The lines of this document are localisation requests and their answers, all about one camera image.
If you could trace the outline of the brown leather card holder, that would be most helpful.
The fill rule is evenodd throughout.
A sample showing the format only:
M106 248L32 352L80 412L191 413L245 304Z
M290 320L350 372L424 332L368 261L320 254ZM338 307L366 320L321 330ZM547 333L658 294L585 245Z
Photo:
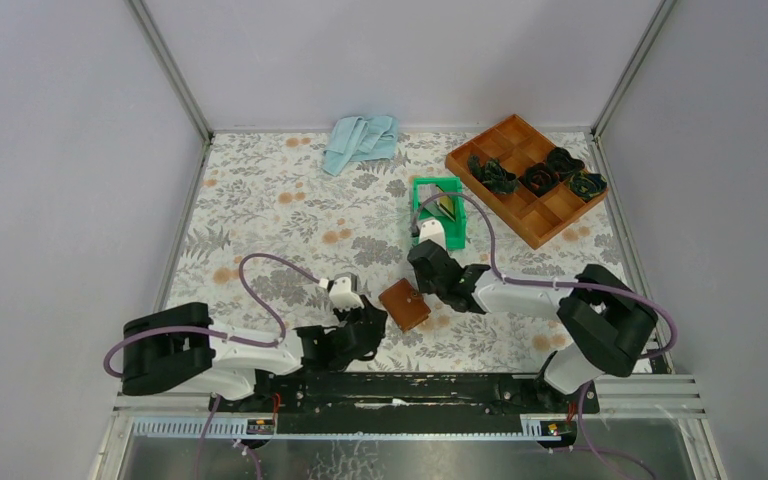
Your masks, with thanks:
M431 314L423 295L405 278L385 289L378 300L402 332L414 329Z

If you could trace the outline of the silver credit card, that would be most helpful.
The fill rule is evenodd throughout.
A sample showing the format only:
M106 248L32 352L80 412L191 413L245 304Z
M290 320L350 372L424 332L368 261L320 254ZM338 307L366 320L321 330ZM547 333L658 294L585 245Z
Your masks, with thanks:
M451 197L446 195L429 200L423 207L423 210L437 218L450 221L457 220L455 202Z

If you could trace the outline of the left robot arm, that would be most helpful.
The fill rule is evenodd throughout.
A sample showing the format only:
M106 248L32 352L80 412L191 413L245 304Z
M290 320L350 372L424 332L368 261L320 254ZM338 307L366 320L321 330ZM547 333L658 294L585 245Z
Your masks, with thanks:
M215 393L256 411L269 401L266 374L337 373L375 357L388 314L366 297L360 301L358 308L334 312L337 325L294 328L283 340L216 324L206 304L191 302L126 323L104 368L127 396L181 389Z

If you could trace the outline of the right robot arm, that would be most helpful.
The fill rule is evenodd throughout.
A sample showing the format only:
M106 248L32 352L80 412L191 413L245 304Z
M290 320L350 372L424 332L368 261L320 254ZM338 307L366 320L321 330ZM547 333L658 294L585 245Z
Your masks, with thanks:
M535 402L549 412L602 375L630 376L657 323L654 309L600 265L587 265L571 282L502 279L488 265L460 265L432 240L412 247L407 259L420 292L457 312L524 314L564 326L570 344L547 358L533 386Z

